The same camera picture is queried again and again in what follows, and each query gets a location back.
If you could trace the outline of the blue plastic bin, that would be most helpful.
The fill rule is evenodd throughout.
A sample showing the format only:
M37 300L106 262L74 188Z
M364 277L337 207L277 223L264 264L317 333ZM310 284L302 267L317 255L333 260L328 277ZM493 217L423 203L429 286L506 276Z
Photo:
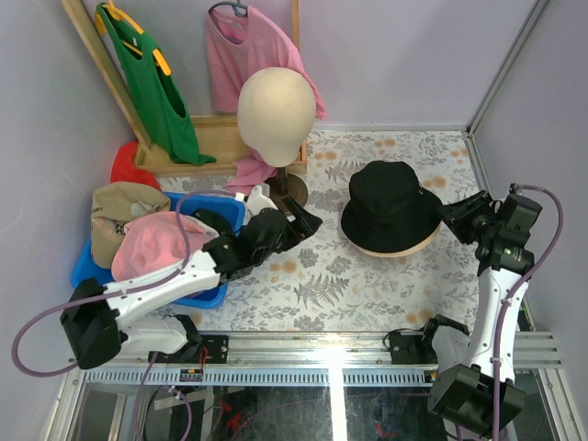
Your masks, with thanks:
M245 205L234 197L203 194L187 198L181 204L180 212L184 215L191 215L199 209L213 211L221 215L231 225L235 233L243 226L246 214ZM91 238L88 238L73 265L70 282L72 287L76 288L82 281L91 277L94 277L100 285L113 281L111 271L94 262L91 254ZM175 300L174 304L198 309L215 309L224 302L227 290L227 284L221 285Z

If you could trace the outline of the beige straw hat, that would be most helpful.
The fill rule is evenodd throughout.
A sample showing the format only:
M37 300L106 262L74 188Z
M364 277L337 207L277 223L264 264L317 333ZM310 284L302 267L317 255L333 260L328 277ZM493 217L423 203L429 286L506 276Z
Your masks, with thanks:
M441 226L442 223L439 222L438 225L436 226L436 228L434 229L434 231L428 236L426 237L424 240L422 240L421 242L419 242L418 244L407 248L405 250L399 251L399 252L389 252L389 253L381 253L381 252L374 252L374 251L370 251L366 248L362 248L361 246L357 245L356 243L352 243L352 245L362 254L371 256L371 257L377 257L377 258L403 258L403 257L407 257L409 255L412 254L416 254L419 253L421 251L423 251L423 249L425 249L426 247L428 247L436 238L436 236L439 234L440 230L441 230Z

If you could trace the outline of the black bucket hat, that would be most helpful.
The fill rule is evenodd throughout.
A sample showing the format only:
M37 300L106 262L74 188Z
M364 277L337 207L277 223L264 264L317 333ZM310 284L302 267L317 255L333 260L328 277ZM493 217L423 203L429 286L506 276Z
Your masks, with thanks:
M359 248L397 254L425 242L442 222L442 201L405 162L373 161L354 173L341 230Z

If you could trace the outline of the pink bucket hat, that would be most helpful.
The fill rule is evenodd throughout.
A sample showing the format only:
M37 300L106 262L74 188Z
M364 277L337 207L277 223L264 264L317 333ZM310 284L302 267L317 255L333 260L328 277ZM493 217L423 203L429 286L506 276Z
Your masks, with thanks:
M116 252L111 274L115 281L147 275L180 262L219 235L200 220L184 214L178 225L176 212L165 211L140 217L125 226L125 237Z

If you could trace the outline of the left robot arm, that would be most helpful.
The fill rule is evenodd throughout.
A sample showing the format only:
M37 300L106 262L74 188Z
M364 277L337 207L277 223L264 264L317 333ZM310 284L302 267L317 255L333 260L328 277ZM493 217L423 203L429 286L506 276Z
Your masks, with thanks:
M272 254L286 252L310 238L322 219L293 198L287 212L265 197L238 232L223 232L194 252L160 270L120 282L99 284L91 277L74 290L60 321L80 369L98 368L121 354L159 352L191 362L201 341L183 316L162 320L150 312L189 294L248 276Z

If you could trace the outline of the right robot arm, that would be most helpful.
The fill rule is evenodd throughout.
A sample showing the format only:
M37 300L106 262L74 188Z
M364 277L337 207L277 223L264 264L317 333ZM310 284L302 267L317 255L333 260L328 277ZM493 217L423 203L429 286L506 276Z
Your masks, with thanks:
M526 249L542 207L511 188L504 200L486 191L438 208L461 243L475 244L478 306L472 327L441 314L401 336L437 362L428 410L486 439L498 438L523 410L515 386L514 345L519 310L536 259Z

